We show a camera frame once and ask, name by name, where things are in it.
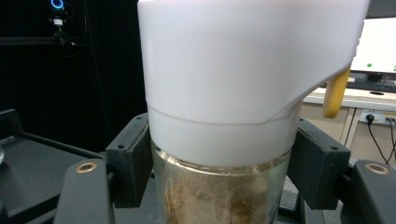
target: computer monitor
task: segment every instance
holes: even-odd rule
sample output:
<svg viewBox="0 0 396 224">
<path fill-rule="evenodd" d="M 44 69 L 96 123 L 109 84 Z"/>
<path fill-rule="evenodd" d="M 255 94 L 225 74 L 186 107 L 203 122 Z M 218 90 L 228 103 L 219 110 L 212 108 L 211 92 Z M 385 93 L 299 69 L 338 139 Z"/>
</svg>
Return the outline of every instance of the computer monitor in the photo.
<svg viewBox="0 0 396 224">
<path fill-rule="evenodd" d="M 352 72 L 396 75 L 396 18 L 366 19 Z"/>
</svg>

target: gold ring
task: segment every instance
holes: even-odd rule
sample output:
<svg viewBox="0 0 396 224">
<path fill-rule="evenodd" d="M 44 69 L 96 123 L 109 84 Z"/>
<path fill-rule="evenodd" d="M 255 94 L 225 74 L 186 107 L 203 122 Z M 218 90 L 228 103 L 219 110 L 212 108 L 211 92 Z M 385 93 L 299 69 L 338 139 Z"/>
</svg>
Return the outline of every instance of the gold ring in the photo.
<svg viewBox="0 0 396 224">
<path fill-rule="evenodd" d="M 85 162 L 81 164 L 77 169 L 77 173 L 88 173 L 96 168 L 96 163 L 94 162 Z"/>
<path fill-rule="evenodd" d="M 388 168 L 384 167 L 382 165 L 368 163 L 368 164 L 366 164 L 366 168 L 376 174 L 379 174 L 379 175 L 388 175 L 389 174 Z"/>
</svg>

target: yellow handle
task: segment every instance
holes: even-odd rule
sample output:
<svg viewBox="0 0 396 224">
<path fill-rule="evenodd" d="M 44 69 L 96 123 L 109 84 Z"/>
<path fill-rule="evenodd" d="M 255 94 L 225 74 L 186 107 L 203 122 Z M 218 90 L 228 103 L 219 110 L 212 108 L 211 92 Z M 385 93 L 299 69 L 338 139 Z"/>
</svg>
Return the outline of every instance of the yellow handle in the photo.
<svg viewBox="0 0 396 224">
<path fill-rule="evenodd" d="M 348 68 L 327 83 L 323 103 L 323 117 L 334 119 L 337 116 L 338 111 L 340 111 L 341 103 L 343 102 L 349 74 L 350 69 Z"/>
</svg>

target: power outlet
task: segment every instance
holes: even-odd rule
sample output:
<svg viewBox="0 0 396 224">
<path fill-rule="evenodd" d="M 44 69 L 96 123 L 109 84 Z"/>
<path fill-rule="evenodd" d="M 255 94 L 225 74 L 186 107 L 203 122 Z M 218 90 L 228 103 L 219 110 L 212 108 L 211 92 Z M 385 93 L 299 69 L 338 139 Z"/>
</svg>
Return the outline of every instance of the power outlet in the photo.
<svg viewBox="0 0 396 224">
<path fill-rule="evenodd" d="M 396 119 L 396 112 L 363 109 L 361 111 L 361 117 L 359 118 L 359 121 L 367 122 L 366 116 L 369 114 L 374 115 L 373 123 L 377 123 L 377 124 L 388 124 L 389 125 L 389 121 L 387 121 L 387 118 L 388 119 Z"/>
</svg>

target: glass jar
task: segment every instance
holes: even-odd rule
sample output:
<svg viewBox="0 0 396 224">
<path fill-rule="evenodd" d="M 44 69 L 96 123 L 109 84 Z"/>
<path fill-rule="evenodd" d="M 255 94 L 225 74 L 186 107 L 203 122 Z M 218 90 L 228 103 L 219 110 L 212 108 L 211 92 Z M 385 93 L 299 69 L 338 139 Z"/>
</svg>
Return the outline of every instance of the glass jar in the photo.
<svg viewBox="0 0 396 224">
<path fill-rule="evenodd" d="M 204 167 L 152 144 L 162 223 L 275 223 L 290 153 L 247 167 Z"/>
</svg>

